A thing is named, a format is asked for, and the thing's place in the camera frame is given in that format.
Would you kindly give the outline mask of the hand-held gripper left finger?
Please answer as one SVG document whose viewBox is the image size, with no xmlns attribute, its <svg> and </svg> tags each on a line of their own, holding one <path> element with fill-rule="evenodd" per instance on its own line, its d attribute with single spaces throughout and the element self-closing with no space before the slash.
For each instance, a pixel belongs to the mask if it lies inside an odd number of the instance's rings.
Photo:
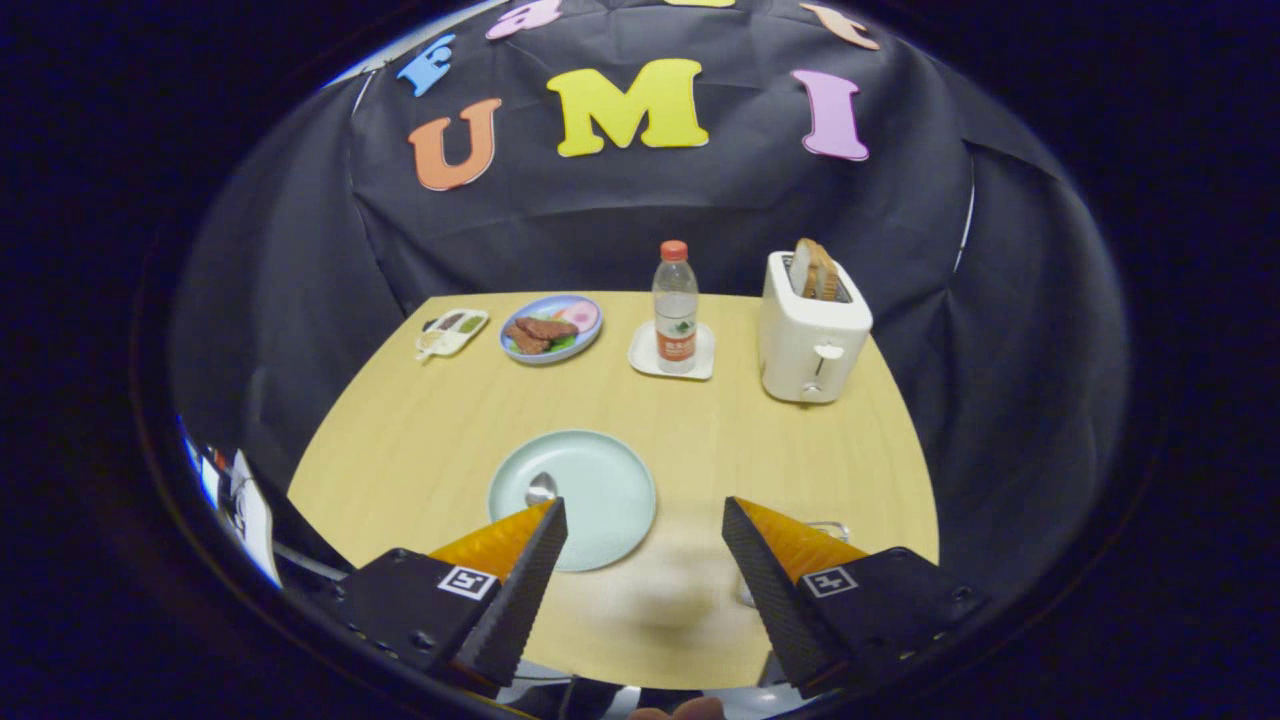
<svg viewBox="0 0 1280 720">
<path fill-rule="evenodd" d="M 430 553 L 393 548 L 321 592 L 321 610 L 393 661 L 497 693 L 520 660 L 568 537 L 563 498 Z"/>
</svg>

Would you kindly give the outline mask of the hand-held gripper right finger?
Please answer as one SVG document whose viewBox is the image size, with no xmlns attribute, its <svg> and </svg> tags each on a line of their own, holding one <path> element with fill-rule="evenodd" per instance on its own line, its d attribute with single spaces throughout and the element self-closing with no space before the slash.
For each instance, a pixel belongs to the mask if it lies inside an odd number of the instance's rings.
<svg viewBox="0 0 1280 720">
<path fill-rule="evenodd" d="M 869 553 L 736 496 L 724 501 L 721 534 L 786 682 L 805 698 L 899 682 L 988 602 L 909 548 Z"/>
</svg>

